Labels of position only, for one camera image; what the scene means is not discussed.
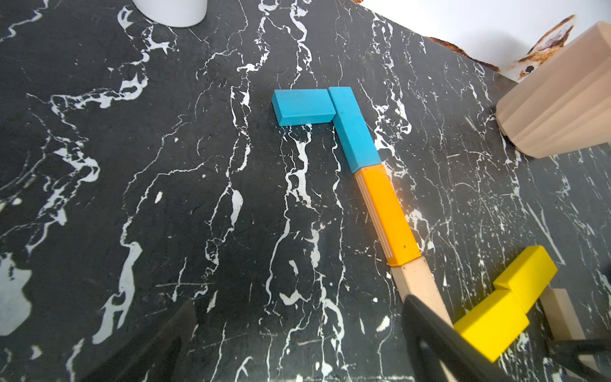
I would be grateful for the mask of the natural wood block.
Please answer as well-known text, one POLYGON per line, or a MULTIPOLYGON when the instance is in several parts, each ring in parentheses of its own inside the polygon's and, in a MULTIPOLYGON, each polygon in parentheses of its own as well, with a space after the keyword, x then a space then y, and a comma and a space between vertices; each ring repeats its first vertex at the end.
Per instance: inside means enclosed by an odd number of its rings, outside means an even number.
POLYGON ((434 281, 431 269, 423 256, 399 267, 390 267, 401 302, 413 295, 436 313, 449 326, 453 326, 445 303, 434 281))
MULTIPOLYGON (((587 338, 585 336, 566 289, 547 287, 539 297, 539 300, 551 330, 552 341, 608 339, 604 337, 587 338)), ((579 358, 587 366, 600 372, 594 356, 580 356, 579 358)), ((585 381, 573 372, 565 370, 570 377, 585 381)))

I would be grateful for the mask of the orange block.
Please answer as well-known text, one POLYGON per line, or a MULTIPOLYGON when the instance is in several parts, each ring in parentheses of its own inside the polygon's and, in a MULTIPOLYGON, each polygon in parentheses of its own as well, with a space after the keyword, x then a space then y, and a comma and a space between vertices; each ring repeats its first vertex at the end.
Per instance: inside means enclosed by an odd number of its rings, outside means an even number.
POLYGON ((390 267, 401 267, 422 254, 384 165, 367 166, 355 178, 390 267))

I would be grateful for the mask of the teal short block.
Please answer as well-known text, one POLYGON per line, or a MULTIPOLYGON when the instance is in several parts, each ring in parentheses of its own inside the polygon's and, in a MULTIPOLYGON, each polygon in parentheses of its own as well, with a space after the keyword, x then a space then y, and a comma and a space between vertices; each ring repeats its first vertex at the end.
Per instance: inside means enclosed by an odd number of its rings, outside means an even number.
POLYGON ((325 89, 275 90, 272 104, 280 127, 326 124, 336 115, 325 89))

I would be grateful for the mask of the teal long block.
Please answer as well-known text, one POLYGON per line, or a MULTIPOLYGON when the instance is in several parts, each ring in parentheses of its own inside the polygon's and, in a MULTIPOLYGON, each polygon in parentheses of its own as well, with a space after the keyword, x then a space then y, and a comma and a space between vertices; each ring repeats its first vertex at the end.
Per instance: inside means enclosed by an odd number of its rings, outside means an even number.
POLYGON ((381 159, 350 87, 328 89, 336 109, 333 123, 341 147, 353 173, 368 166, 380 165, 381 159))

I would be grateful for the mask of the yellow block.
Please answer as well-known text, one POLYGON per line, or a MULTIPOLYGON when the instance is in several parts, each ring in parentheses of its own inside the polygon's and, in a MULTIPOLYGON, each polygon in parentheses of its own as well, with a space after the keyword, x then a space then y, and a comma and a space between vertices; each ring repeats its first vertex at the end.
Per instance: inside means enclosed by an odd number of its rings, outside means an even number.
POLYGON ((530 246, 494 280, 493 286, 512 291, 520 307, 528 313, 557 272, 558 267, 543 246, 530 246))
POLYGON ((453 326, 490 362, 495 362, 529 325, 515 294, 496 290, 453 326))

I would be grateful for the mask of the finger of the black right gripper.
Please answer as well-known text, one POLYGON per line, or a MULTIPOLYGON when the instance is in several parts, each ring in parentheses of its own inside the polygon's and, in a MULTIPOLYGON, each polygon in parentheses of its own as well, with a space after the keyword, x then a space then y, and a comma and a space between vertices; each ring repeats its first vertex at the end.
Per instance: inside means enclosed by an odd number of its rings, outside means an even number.
POLYGON ((579 358, 609 353, 609 339, 549 341, 547 350, 552 359, 583 380, 610 382, 610 377, 587 366, 579 358))

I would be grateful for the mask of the natural wood block front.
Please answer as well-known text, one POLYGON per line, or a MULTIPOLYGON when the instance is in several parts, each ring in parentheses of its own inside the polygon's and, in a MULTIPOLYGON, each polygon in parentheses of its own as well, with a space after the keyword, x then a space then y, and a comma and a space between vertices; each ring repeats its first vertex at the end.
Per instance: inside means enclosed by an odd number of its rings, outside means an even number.
POLYGON ((399 267, 390 267, 401 302, 413 295, 436 313, 449 326, 453 326, 445 303, 434 281, 431 269, 423 256, 399 267))

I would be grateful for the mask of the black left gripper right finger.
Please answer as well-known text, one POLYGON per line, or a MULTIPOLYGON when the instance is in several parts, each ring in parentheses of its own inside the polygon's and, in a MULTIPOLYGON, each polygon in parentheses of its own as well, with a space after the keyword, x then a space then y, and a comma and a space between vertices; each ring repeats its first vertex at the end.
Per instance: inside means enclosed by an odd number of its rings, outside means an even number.
POLYGON ((510 381, 450 325, 413 294, 404 300, 402 325, 407 354, 418 381, 510 381))

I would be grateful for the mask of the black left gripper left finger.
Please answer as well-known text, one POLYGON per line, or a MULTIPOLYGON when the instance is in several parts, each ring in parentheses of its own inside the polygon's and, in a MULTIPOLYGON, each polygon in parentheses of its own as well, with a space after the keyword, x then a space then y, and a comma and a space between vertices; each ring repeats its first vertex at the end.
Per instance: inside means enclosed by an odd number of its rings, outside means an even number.
POLYGON ((146 328, 84 381, 183 381, 197 310, 185 302, 166 321, 146 328))

